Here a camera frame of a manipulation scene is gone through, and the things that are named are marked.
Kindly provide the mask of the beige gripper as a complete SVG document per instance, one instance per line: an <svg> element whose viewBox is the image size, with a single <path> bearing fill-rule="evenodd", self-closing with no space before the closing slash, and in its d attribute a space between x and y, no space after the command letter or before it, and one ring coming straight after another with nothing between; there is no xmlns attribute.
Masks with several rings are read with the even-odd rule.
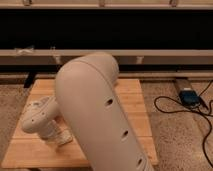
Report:
<svg viewBox="0 0 213 171"><path fill-rule="evenodd" d="M53 142L57 144L57 137L63 133L63 132L68 132L67 129L61 130L61 129L44 129L40 132L40 138L44 141L47 142Z"/></svg>

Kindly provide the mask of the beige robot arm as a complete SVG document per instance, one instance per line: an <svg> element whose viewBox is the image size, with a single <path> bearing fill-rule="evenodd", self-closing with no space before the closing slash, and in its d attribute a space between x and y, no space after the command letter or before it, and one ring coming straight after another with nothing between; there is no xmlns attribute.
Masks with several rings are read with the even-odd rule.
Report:
<svg viewBox="0 0 213 171"><path fill-rule="evenodd" d="M54 94L28 104L22 130L53 139L61 115L93 171L154 171L116 95L118 74L105 52L70 60L56 75Z"/></svg>

